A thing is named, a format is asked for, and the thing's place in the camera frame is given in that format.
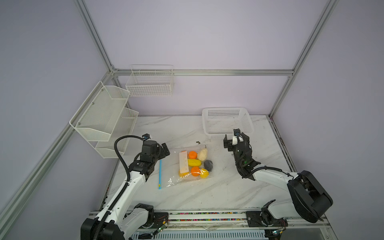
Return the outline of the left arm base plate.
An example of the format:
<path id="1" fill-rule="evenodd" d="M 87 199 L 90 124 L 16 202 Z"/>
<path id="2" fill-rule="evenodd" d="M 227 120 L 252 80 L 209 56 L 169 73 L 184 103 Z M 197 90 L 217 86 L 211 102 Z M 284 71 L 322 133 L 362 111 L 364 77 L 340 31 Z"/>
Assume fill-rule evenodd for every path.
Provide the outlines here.
<path id="1" fill-rule="evenodd" d="M 139 229 L 158 229 L 169 221 L 169 213 L 154 212 L 149 214 L 148 221 Z"/>

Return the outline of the clear zip top bag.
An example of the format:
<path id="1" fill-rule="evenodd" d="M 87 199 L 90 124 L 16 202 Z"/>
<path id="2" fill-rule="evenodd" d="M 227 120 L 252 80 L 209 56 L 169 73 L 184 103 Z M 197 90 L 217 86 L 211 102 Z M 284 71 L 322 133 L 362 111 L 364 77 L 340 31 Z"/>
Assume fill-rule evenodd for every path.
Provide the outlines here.
<path id="1" fill-rule="evenodd" d="M 208 156 L 206 160 L 211 160 L 215 168 L 215 163 L 213 161 L 212 153 L 209 150 L 208 146 L 206 145 L 197 145 L 197 146 L 188 147 L 188 148 L 170 149 L 170 155 L 165 157 L 165 159 L 160 160 L 160 163 L 159 163 L 158 189 L 162 190 L 165 188 L 177 186 L 177 185 L 188 183 L 188 182 L 205 180 L 205 179 L 201 179 L 200 176 L 194 177 L 191 174 L 186 178 L 179 177 L 179 171 L 181 173 L 185 173 L 185 172 L 191 173 L 192 167 L 188 166 L 188 159 L 189 159 L 188 153 L 190 151 L 195 151 L 198 153 L 200 150 L 204 148 L 208 149 Z M 202 162 L 202 165 L 199 168 L 204 169 L 204 162 Z M 210 175 L 206 179 L 213 176 L 213 170 L 210 172 Z"/>

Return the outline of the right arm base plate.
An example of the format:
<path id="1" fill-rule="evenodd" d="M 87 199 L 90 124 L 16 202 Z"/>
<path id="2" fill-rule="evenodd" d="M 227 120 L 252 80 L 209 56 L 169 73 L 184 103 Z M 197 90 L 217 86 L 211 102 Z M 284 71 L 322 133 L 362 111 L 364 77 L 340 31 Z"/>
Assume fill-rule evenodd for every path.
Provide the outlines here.
<path id="1" fill-rule="evenodd" d="M 247 211 L 246 219 L 249 227 L 287 227 L 284 218 L 275 219 L 271 214 L 263 211 Z"/>

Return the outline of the large orange fruit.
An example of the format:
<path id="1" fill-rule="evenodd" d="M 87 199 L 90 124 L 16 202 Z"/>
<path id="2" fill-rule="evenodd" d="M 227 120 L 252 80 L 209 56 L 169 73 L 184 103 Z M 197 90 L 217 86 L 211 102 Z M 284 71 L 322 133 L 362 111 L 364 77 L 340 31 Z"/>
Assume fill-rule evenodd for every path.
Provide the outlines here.
<path id="1" fill-rule="evenodd" d="M 201 169 L 199 167 L 192 167 L 191 168 L 191 175 L 194 177 L 198 177 L 201 175 Z"/>

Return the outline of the cream white pear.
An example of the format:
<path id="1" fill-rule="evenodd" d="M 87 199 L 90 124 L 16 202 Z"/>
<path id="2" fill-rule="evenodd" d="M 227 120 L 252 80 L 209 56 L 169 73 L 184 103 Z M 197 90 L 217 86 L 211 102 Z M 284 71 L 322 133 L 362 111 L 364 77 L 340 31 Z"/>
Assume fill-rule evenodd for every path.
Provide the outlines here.
<path id="1" fill-rule="evenodd" d="M 206 159 L 207 159 L 207 156 L 208 156 L 208 149 L 207 148 L 204 148 L 204 149 L 202 149 L 202 150 L 200 150 L 199 152 L 198 152 L 198 155 L 197 155 L 197 159 L 199 160 L 199 161 L 205 161 Z"/>

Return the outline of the yellow banana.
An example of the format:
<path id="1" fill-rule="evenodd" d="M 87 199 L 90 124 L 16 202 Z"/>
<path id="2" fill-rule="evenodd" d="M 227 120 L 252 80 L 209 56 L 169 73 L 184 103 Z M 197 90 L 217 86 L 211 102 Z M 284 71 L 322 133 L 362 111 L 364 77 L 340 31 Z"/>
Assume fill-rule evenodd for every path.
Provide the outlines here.
<path id="1" fill-rule="evenodd" d="M 198 159 L 188 159 L 189 167 L 200 167 L 201 165 L 202 165 L 202 162 Z"/>

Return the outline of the yellow pear-shaped lemon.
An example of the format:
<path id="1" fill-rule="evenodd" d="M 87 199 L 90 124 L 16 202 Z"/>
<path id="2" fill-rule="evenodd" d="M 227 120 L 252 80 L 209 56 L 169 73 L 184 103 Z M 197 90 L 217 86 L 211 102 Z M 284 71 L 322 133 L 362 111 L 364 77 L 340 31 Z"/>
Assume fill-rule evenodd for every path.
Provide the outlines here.
<path id="1" fill-rule="evenodd" d="M 200 178 L 206 179 L 210 175 L 210 172 L 206 169 L 200 169 Z"/>

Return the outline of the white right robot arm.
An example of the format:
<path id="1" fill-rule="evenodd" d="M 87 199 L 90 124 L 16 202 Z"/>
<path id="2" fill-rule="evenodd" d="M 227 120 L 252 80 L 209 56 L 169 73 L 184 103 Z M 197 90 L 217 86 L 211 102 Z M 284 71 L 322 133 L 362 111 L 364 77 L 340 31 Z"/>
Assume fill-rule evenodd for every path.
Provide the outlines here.
<path id="1" fill-rule="evenodd" d="M 223 144 L 233 153 L 236 169 L 243 179 L 273 185 L 290 195 L 286 200 L 270 200 L 261 208 L 262 225 L 272 226 L 285 218 L 298 217 L 316 223 L 333 205 L 333 199 L 311 172 L 286 172 L 254 160 L 250 138 L 238 129 L 232 139 L 225 137 Z"/>

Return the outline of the black avocado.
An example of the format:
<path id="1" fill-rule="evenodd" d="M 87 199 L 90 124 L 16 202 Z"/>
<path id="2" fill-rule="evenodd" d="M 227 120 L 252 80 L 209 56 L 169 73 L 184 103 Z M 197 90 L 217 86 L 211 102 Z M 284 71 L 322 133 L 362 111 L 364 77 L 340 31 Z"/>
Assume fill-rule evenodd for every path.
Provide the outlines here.
<path id="1" fill-rule="evenodd" d="M 214 164 L 211 160 L 205 160 L 204 161 L 204 168 L 208 171 L 211 172 L 214 168 Z"/>

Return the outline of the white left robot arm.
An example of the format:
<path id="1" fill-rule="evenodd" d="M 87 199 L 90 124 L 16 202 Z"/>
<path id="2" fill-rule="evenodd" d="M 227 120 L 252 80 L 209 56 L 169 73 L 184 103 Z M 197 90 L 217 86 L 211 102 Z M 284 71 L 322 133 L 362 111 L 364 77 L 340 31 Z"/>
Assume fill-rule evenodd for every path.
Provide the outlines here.
<path id="1" fill-rule="evenodd" d="M 127 177 L 107 206 L 93 219 L 87 218 L 81 226 L 82 240 L 127 240 L 139 228 L 154 224 L 154 207 L 137 204 L 127 214 L 137 191 L 144 186 L 158 160 L 170 155 L 168 146 L 156 141 L 143 142 L 142 151 L 126 166 Z"/>

